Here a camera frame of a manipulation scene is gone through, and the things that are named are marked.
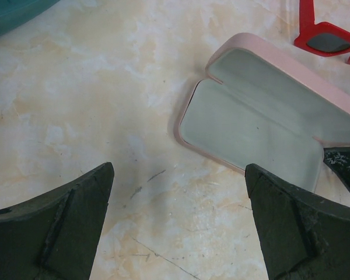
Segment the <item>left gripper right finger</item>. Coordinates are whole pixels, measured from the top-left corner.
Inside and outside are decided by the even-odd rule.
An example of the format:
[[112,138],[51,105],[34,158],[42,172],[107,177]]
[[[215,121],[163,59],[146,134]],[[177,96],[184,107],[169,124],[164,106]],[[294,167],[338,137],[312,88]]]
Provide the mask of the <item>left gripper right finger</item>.
[[256,164],[245,180],[269,279],[350,279],[350,207]]

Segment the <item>pink glasses case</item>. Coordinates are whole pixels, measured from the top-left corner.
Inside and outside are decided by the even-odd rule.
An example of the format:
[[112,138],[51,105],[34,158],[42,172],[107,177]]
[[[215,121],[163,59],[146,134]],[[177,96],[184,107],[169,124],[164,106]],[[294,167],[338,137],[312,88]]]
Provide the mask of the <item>pink glasses case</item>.
[[313,191],[324,148],[350,146],[350,95],[255,34],[228,39],[205,72],[174,125],[186,148]]

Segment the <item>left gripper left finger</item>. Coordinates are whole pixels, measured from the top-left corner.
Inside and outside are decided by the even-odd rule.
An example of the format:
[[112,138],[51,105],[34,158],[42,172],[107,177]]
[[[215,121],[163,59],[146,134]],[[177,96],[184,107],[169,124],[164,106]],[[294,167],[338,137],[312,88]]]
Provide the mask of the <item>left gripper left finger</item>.
[[0,279],[89,279],[113,180],[106,162],[0,209]]

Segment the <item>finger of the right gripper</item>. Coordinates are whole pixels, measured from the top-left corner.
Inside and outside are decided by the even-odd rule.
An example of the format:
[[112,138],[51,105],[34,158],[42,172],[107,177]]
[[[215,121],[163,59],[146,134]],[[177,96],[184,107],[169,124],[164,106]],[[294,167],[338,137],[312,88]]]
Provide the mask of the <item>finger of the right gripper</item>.
[[350,147],[324,148],[323,162],[338,176],[350,192]]

